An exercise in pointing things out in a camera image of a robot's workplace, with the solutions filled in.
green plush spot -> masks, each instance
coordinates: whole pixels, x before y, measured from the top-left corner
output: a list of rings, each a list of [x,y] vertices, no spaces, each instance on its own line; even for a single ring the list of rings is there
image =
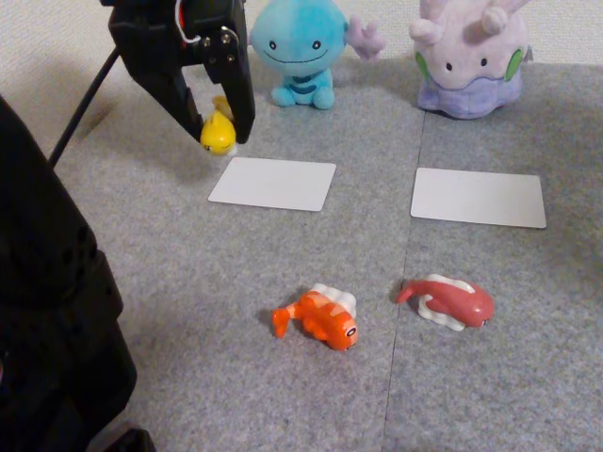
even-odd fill
[[[425,58],[421,55],[420,52],[417,52],[415,55],[416,64],[418,64],[421,73],[426,79],[430,78],[430,71],[427,69],[427,63],[425,62]]]
[[[524,53],[521,49],[517,50],[511,57],[509,66],[507,67],[507,73],[505,75],[505,82],[510,81],[519,70],[519,66],[524,59]]]

toy fish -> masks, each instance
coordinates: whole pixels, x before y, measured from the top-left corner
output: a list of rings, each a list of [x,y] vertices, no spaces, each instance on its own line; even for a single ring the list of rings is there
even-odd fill
[[[455,331],[483,327],[495,312],[492,297],[482,288],[440,275],[410,280],[399,293],[398,303],[414,295],[420,295],[418,314],[421,317]]]
[[[204,123],[201,144],[207,151],[216,155],[234,154],[236,132],[233,125],[233,112],[224,96],[214,97],[212,103],[216,109]]]
[[[303,329],[329,347],[343,351],[358,340],[356,326],[356,298],[323,284],[315,284],[309,292],[286,308],[272,312],[276,337],[285,336],[289,320],[301,320]]]

orange toy fish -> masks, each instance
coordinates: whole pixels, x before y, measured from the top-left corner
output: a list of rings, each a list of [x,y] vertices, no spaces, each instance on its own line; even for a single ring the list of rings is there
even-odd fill
[[[303,328],[319,341],[325,341],[335,350],[347,350],[358,340],[356,326],[356,298],[324,284],[315,284],[312,290],[286,308],[272,312],[276,337],[283,337],[289,320],[301,320]]]

plush toy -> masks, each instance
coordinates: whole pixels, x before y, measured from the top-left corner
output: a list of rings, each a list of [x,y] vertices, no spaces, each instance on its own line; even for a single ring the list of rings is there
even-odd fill
[[[279,106],[333,106],[331,66],[350,45],[363,60],[374,60],[385,47],[375,24],[363,29],[350,22],[332,0],[272,0],[259,14],[250,43],[262,61],[283,75],[272,91]]]
[[[424,76],[418,105],[463,120],[519,99],[528,30],[517,11],[530,0],[421,0],[411,24]]]

plush toy face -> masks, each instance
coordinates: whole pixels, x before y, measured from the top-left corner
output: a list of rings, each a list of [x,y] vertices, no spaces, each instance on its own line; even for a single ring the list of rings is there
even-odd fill
[[[487,16],[492,3],[422,0],[422,19],[411,26],[411,37],[417,63],[426,77],[443,89],[464,89],[479,78],[513,77],[528,50],[528,31],[518,14],[508,14],[502,8],[494,11],[495,15],[502,14],[500,17]],[[499,3],[505,6],[513,1]]]
[[[331,0],[273,0],[257,18],[251,44],[272,69],[305,77],[329,69],[341,56],[346,29]]]

